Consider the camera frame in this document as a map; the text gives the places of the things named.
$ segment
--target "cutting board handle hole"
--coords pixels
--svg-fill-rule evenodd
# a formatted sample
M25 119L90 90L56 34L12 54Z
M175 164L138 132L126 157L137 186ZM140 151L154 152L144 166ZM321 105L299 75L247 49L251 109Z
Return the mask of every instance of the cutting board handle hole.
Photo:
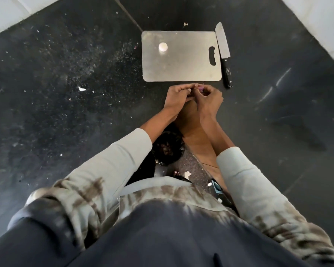
M216 65L216 62L215 62L215 48L214 47L209 48L209 62L210 62L211 65Z

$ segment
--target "hand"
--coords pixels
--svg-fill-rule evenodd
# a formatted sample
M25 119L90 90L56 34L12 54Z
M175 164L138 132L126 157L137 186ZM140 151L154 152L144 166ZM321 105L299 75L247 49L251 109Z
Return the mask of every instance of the hand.
M211 85L195 85L193 94L197 104L199 117L216 120L216 114L223 102L223 94Z
M191 93L191 89L196 86L196 83L190 83L169 87L163 109L169 111L174 120L182 110L184 103L193 99L193 97L187 96Z

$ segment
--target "black knife handle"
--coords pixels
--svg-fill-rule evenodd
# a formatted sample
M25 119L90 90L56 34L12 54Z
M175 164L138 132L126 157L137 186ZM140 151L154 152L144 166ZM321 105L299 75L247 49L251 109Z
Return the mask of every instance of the black knife handle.
M225 87L231 88L233 86L233 82L232 82L232 73L230 71L229 58L221 59L221 71L223 74L223 82Z

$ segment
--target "black stone surface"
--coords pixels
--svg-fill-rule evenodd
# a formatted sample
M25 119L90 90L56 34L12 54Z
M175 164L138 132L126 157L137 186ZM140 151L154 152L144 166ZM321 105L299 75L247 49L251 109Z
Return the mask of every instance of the black stone surface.
M220 125L334 240L334 61L293 13L281 0L120 1L143 30L223 23L234 87L213 83ZM60 0L0 34L0 235L30 192L163 107L173 83L142 80L140 44L114 0Z

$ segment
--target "cutting board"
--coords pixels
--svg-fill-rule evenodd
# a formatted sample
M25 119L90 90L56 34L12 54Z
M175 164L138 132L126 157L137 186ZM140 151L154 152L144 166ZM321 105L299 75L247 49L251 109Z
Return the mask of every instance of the cutting board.
M162 42L168 45L165 52L158 48ZM142 75L145 81L221 80L215 32L144 31Z

